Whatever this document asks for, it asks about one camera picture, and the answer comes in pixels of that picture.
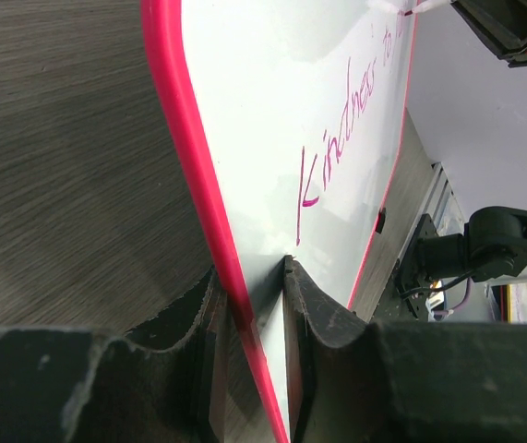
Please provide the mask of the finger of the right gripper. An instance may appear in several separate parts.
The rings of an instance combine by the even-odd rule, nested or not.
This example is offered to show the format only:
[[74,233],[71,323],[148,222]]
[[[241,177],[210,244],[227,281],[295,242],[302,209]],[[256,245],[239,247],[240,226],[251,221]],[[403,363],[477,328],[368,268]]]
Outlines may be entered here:
[[527,66],[527,0],[459,0],[452,7],[497,59]]

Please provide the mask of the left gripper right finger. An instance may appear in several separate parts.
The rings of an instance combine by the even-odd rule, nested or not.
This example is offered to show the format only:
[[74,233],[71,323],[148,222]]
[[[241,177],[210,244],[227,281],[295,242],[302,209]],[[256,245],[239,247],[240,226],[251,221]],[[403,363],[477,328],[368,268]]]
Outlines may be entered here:
[[527,325],[365,323],[283,261],[296,442],[527,442]]

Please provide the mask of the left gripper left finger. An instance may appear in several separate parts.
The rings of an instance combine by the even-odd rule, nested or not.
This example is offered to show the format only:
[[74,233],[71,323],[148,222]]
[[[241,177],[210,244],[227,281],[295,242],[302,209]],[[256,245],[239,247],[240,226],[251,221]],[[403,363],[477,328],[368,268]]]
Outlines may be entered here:
[[228,333],[214,270],[123,334],[0,326],[0,442],[221,442]]

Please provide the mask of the pink framed whiteboard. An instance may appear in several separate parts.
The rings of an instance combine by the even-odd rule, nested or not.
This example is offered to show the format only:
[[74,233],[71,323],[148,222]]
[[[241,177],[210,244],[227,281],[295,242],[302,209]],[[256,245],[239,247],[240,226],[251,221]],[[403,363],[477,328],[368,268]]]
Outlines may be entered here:
[[353,303],[401,151],[411,1],[144,1],[150,73],[275,439],[282,262]]

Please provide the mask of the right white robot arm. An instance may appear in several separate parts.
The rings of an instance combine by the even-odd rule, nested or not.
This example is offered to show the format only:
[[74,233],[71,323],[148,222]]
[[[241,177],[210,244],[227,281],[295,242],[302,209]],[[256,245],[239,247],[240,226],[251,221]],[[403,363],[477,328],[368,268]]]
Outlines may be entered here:
[[[527,1],[452,1],[450,6],[498,59],[527,66]],[[527,210],[490,206],[474,212],[462,233],[438,235],[430,215],[419,218],[392,272],[400,300],[415,317],[421,303],[463,283],[527,281]]]

